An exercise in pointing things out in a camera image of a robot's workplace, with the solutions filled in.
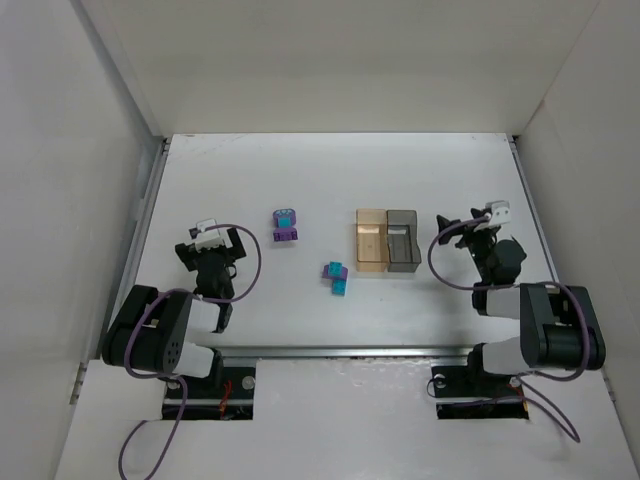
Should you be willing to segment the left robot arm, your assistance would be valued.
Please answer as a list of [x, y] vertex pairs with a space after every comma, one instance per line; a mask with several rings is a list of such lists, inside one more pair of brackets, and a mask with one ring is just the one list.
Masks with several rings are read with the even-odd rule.
[[129, 365], [134, 371], [163, 377], [182, 376], [213, 383], [223, 368], [220, 353], [194, 343], [196, 333], [224, 332], [235, 297], [235, 262], [246, 256], [235, 227], [225, 230], [212, 221], [190, 230], [192, 242], [177, 244], [175, 252], [196, 274], [192, 291], [161, 293], [135, 285], [113, 320], [102, 346], [103, 361]]

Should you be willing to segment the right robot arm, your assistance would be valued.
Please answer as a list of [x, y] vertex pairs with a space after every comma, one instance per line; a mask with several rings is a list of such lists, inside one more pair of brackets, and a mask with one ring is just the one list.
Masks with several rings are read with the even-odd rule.
[[[554, 281], [520, 282], [524, 248], [515, 238], [498, 238], [496, 213], [473, 214], [468, 220], [436, 217], [438, 233], [429, 245], [427, 265], [442, 284], [469, 292], [478, 315], [515, 320], [519, 334], [475, 345], [467, 356], [465, 379], [480, 384], [533, 375], [570, 382], [601, 369], [606, 347], [588, 290]], [[476, 267], [479, 281], [472, 285], [455, 284], [434, 267], [434, 249], [453, 238]]]

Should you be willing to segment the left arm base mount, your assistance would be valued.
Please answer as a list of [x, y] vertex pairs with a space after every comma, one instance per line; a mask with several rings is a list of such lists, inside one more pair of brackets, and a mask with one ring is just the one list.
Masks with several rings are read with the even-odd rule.
[[256, 361], [220, 360], [209, 377], [187, 377], [186, 421], [248, 421], [254, 415]]

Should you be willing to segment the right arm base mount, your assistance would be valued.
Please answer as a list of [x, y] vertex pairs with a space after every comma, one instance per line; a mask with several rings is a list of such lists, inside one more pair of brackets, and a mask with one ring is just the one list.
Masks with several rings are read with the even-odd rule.
[[475, 374], [468, 366], [431, 368], [427, 394], [436, 401], [439, 420], [528, 420], [520, 382], [513, 376]]

